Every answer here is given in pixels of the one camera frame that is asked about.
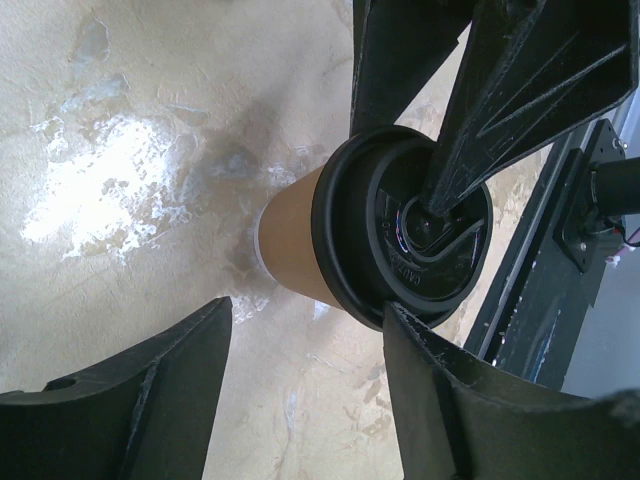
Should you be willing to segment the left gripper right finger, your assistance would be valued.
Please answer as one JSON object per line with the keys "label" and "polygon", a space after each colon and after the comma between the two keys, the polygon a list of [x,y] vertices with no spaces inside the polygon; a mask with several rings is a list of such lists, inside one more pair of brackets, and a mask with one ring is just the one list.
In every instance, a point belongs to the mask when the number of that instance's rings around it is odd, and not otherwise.
{"label": "left gripper right finger", "polygon": [[533,384],[396,302],[383,340],[405,478],[638,478],[638,391],[588,399]]}

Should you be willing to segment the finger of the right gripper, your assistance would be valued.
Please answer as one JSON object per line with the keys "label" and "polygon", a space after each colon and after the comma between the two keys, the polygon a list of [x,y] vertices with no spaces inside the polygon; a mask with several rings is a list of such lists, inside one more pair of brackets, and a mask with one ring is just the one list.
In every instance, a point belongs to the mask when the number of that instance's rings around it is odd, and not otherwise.
{"label": "finger of the right gripper", "polygon": [[458,45],[473,1],[353,3],[352,136],[392,125]]}
{"label": "finger of the right gripper", "polygon": [[636,1],[478,1],[422,193],[442,216],[639,83]]}

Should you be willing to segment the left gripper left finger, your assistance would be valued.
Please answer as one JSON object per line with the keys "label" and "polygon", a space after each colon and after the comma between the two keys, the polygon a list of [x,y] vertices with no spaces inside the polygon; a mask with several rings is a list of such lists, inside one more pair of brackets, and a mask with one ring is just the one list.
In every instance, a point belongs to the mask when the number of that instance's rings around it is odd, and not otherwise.
{"label": "left gripper left finger", "polygon": [[2,394],[2,478],[202,478],[231,332],[218,298],[41,392]]}

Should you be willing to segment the black cup lid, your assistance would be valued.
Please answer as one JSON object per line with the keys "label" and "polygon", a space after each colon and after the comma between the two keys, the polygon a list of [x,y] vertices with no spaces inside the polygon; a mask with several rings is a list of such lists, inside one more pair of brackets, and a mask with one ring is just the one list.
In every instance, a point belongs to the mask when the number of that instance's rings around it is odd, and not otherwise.
{"label": "black cup lid", "polygon": [[387,301],[441,325],[484,266],[489,190],[480,185],[444,216],[429,214],[420,196],[434,148],[422,133],[388,125],[348,139],[320,171],[311,207],[319,269],[339,306],[374,330]]}

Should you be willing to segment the single brown paper cup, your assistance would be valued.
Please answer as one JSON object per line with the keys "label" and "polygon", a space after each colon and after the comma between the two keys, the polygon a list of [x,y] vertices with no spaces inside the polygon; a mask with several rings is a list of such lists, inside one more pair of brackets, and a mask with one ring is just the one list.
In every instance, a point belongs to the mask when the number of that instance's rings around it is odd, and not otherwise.
{"label": "single brown paper cup", "polygon": [[277,193],[256,229],[256,252],[283,287],[338,308],[318,265],[311,235],[312,201],[322,170],[314,170]]}

